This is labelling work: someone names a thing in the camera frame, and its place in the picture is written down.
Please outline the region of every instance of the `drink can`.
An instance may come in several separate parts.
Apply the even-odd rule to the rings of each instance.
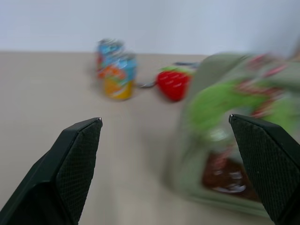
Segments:
[[[124,43],[114,38],[105,38],[99,41],[97,48],[97,71],[105,67],[105,59],[112,53],[120,53],[124,50]]]
[[[104,60],[102,62],[102,69],[98,71],[98,77],[104,78],[105,68],[111,64],[116,63],[121,58],[122,55],[123,55],[122,52],[111,52],[111,53],[107,54],[104,57]]]
[[[125,100],[132,96],[136,77],[134,53],[123,53],[104,69],[104,92],[113,99]]]

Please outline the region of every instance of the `textured gripper pad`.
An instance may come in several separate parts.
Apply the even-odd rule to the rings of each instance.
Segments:
[[[270,218],[277,221],[300,184],[300,171],[263,128],[243,120],[230,124],[249,179]]]
[[[73,222],[78,224],[94,175],[101,123],[94,122],[76,137],[56,176],[56,187]]]

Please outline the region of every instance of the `white wall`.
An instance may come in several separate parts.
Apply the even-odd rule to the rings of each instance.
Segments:
[[[299,0],[0,0],[0,49],[93,51],[116,37],[139,53],[287,56],[299,9]]]

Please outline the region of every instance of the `beige table surface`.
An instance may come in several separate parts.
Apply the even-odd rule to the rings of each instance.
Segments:
[[[138,55],[138,81],[178,60]],[[115,102],[102,95],[91,53],[0,53],[0,208],[62,129],[102,117],[94,179],[80,225],[271,225],[269,219],[188,202],[165,185],[183,103],[156,88]],[[203,77],[211,82],[210,76]]]

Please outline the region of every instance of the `toy strawberry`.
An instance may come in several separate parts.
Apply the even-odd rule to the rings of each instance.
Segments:
[[[177,67],[163,69],[156,79],[158,88],[172,101],[180,101],[184,98],[189,82],[190,73]]]

